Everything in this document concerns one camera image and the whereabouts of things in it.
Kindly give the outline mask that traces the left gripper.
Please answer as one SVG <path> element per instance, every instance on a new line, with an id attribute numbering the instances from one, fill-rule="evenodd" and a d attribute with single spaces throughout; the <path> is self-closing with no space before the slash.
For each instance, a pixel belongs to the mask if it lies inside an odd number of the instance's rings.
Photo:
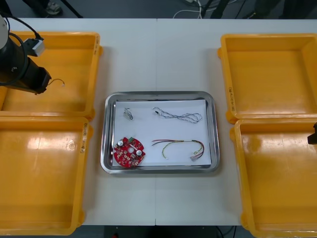
<path id="1" fill-rule="evenodd" d="M 51 80 L 50 74 L 43 67 L 37 66 L 30 58 L 25 74 L 21 79 L 22 90 L 35 94 L 42 94 L 46 91 Z"/>

